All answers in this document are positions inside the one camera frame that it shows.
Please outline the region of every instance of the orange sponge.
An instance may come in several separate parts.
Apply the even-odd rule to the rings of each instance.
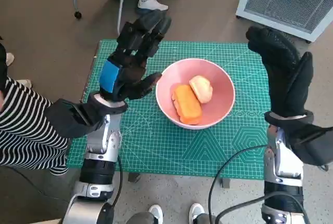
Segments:
[[[189,85],[178,85],[172,94],[180,120],[184,124],[199,124],[202,118],[200,102]]]

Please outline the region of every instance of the shoe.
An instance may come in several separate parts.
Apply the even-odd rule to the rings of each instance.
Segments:
[[[8,52],[6,55],[6,65],[10,66],[13,62],[14,62],[14,55]]]
[[[188,223],[193,224],[193,221],[201,214],[204,214],[203,206],[201,206],[199,203],[194,203],[189,209]]]
[[[25,87],[31,89],[32,88],[32,82],[31,80],[16,80],[20,84],[24,85]]]
[[[151,206],[149,212],[152,213],[156,219],[158,219],[158,224],[163,224],[163,211],[160,205]]]
[[[157,9],[161,11],[167,11],[169,7],[167,5],[159,3],[157,0],[139,0],[139,2],[137,3],[136,12],[140,15],[144,15]]]

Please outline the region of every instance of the black cable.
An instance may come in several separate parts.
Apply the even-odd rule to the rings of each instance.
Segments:
[[[57,197],[53,197],[53,196],[50,196],[50,195],[47,195],[45,194],[44,192],[42,192],[35,184],[33,184],[33,182],[28,178],[26,177],[23,173],[21,173],[20,171],[16,170],[15,168],[13,167],[7,167],[6,168],[16,172],[17,174],[19,174],[21,177],[23,177],[39,194],[43,195],[43,196],[46,196],[48,198],[51,198],[51,199],[54,199],[54,200],[60,200],[60,201],[63,201],[63,202],[66,202],[66,203],[69,203],[68,201],[64,200],[64,199],[61,199],[61,198],[57,198]]]
[[[258,148],[264,148],[266,147],[267,145],[259,145],[259,146],[254,146],[254,147],[249,147],[249,148],[246,148],[246,149],[243,149],[243,150],[240,150],[238,151],[237,153],[233,154],[232,157],[230,157],[223,165],[222,167],[219,169],[219,171],[217,172],[214,180],[213,180],[213,183],[212,183],[212,186],[210,187],[210,190],[209,190],[209,195],[208,195],[208,213],[209,213],[209,222],[210,224],[213,224],[213,216],[212,216],[212,209],[211,209],[211,202],[212,202],[212,192],[213,192],[213,188],[214,188],[214,185],[216,183],[216,180],[218,179],[220,173],[222,172],[222,170],[231,162],[232,159],[234,159],[235,157],[237,157],[239,154],[245,152],[245,151],[248,151],[248,150],[254,150],[254,149],[258,149]]]
[[[218,216],[216,217],[216,220],[215,220],[215,224],[219,224],[220,219],[221,219],[224,215],[226,215],[226,214],[228,214],[228,213],[230,213],[230,212],[232,212],[232,211],[234,211],[234,210],[237,210],[237,209],[240,209],[240,208],[242,208],[242,207],[246,207],[246,206],[252,205],[252,204],[254,204],[254,203],[258,203],[258,202],[260,202],[260,201],[267,200],[267,199],[269,199],[269,198],[271,198],[271,197],[274,197],[274,196],[277,196],[277,195],[284,195],[284,196],[288,196],[288,197],[292,198],[292,199],[297,203],[297,205],[301,208],[301,210],[303,211],[303,214],[304,214],[304,221],[305,221],[305,223],[306,223],[306,224],[310,224],[309,217],[308,217],[308,215],[307,215],[307,213],[306,213],[304,207],[303,207],[302,204],[299,202],[299,200],[297,200],[293,195],[291,195],[291,194],[289,194],[289,193],[287,193],[287,192],[281,192],[281,191],[272,192],[272,193],[269,193],[269,194],[267,194],[267,195],[265,195],[265,196],[259,197],[259,198],[257,198],[257,199],[254,199],[254,200],[251,200],[251,201],[247,201],[247,202],[243,202],[243,203],[237,204],[237,205],[235,205],[235,206],[232,206],[232,207],[230,207],[230,208],[227,208],[226,210],[223,210],[222,212],[220,212],[220,213],[218,214]]]
[[[121,165],[120,156],[118,156],[118,164],[119,164],[120,182],[119,182],[119,189],[118,189],[118,192],[117,192],[116,198],[114,198],[114,202],[113,202],[113,204],[112,204],[112,207],[115,207],[115,206],[116,206],[117,201],[118,201],[119,196],[120,196],[121,189],[122,189],[122,187],[123,187],[123,167],[122,167],[122,165]]]

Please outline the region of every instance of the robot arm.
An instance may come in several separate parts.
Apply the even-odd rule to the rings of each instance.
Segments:
[[[90,93],[87,103],[58,100],[46,116],[64,137],[87,134],[87,151],[79,180],[75,183],[63,224],[110,224],[114,204],[112,179],[121,146],[120,121],[127,110],[126,98],[139,99],[151,92],[162,76],[154,73],[142,80],[147,59],[153,57],[170,27],[171,19],[156,10],[127,22],[118,46],[100,75],[100,91]]]
[[[312,112],[304,109],[313,77],[312,54],[300,58],[293,44],[271,29],[251,27],[246,36],[249,49],[262,57],[270,88],[264,193],[286,192],[303,206],[303,164],[333,161],[332,128],[313,125]],[[307,223],[300,206],[285,195],[265,200],[262,217],[268,224]]]

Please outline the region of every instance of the table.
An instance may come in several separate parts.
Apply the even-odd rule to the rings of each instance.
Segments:
[[[100,41],[84,100],[90,91],[99,90],[100,71],[116,46],[115,40]],[[143,99],[129,101],[121,122],[124,171],[212,177],[237,151],[267,143],[263,114],[270,109],[270,99],[261,57],[246,44],[163,41],[156,55],[148,60],[146,74],[162,72],[184,58],[210,60],[230,75],[236,90],[233,110],[211,128],[187,130],[163,115],[154,91]],[[86,137],[73,140],[69,167],[81,167],[85,144]],[[226,167],[223,178],[263,179],[263,151],[241,154]]]

